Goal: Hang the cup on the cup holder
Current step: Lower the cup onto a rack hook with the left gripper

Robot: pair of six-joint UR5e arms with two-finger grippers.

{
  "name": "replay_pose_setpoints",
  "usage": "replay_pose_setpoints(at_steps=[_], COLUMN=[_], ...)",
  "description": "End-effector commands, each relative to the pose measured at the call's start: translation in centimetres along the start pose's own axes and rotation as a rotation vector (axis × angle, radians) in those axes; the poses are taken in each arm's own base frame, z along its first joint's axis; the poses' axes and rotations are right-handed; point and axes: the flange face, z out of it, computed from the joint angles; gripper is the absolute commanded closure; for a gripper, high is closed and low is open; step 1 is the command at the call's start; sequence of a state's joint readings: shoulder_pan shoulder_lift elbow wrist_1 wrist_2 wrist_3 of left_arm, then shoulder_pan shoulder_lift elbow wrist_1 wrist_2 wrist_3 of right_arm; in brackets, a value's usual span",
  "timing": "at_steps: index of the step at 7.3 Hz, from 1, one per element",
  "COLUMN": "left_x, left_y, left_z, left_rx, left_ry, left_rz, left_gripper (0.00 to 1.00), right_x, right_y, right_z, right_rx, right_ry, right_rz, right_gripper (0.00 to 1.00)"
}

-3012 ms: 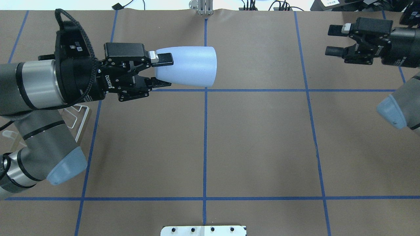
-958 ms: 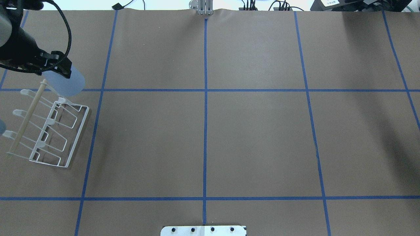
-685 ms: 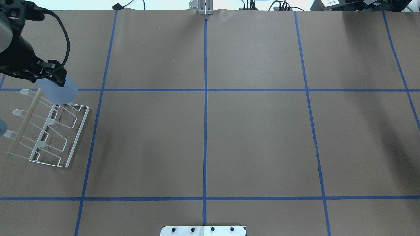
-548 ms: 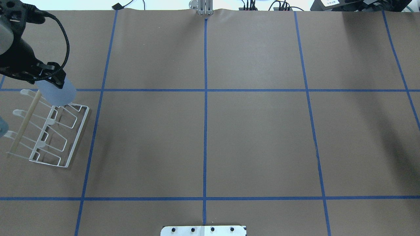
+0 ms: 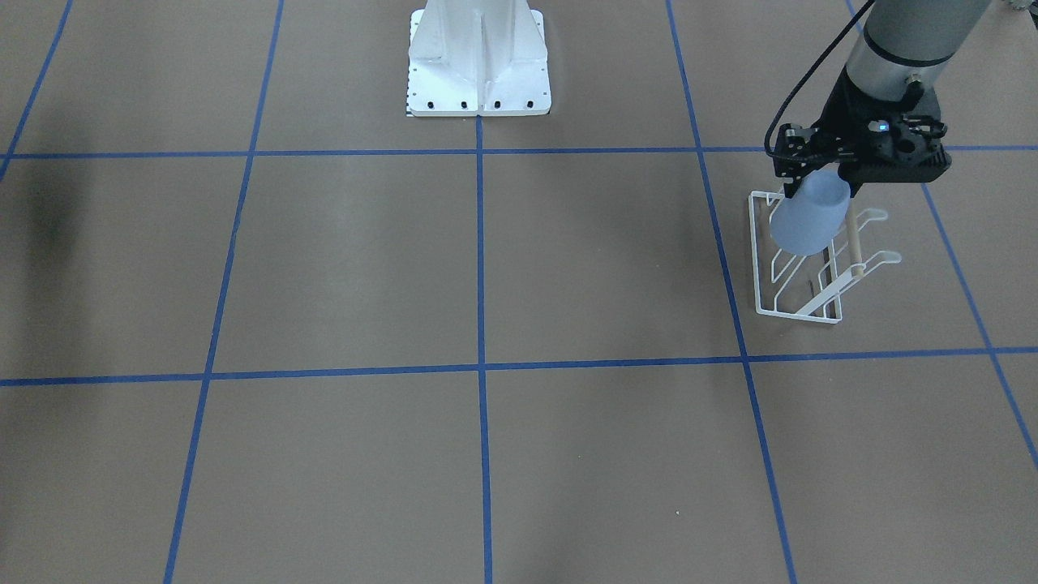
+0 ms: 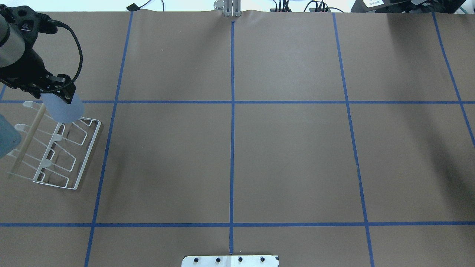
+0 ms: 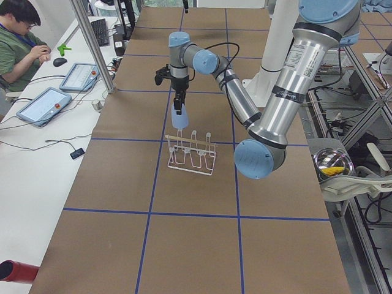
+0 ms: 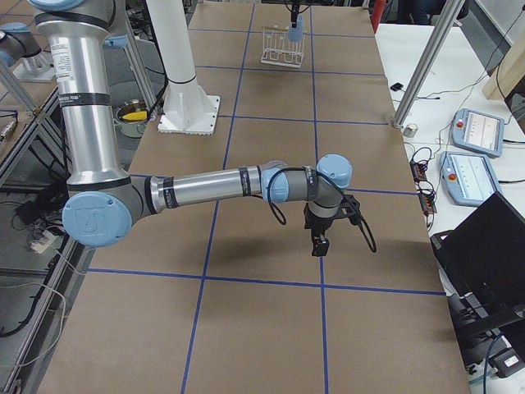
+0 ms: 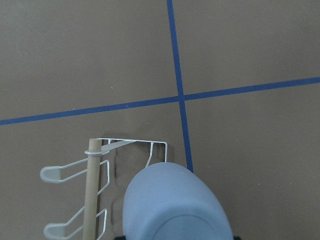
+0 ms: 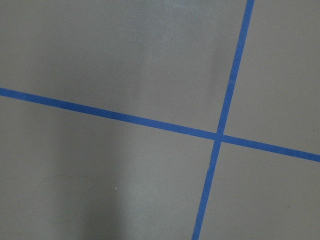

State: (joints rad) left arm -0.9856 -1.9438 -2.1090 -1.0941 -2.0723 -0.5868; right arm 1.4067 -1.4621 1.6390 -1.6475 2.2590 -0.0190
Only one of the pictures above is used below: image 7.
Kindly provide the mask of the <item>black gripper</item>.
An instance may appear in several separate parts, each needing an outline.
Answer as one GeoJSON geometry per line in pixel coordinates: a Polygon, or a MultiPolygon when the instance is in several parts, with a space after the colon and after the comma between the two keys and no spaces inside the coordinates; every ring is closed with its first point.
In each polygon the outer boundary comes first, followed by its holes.
{"type": "Polygon", "coordinates": [[[186,92],[189,88],[189,76],[184,78],[171,78],[171,88],[175,91],[173,109],[176,115],[182,115],[182,105],[185,103],[186,92]]]}

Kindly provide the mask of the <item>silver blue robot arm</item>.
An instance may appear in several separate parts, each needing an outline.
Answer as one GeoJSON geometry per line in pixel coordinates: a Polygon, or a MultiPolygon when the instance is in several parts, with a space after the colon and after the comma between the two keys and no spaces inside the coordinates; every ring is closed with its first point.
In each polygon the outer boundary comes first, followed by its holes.
{"type": "Polygon", "coordinates": [[[358,40],[360,1],[300,1],[296,9],[293,44],[263,110],[257,108],[226,58],[197,46],[184,31],[168,38],[170,63],[164,67],[164,77],[175,91],[173,127],[183,129],[189,123],[184,104],[189,70],[212,75],[249,134],[234,155],[238,171],[248,178],[264,178],[284,163],[286,134],[326,52],[358,40]]]}

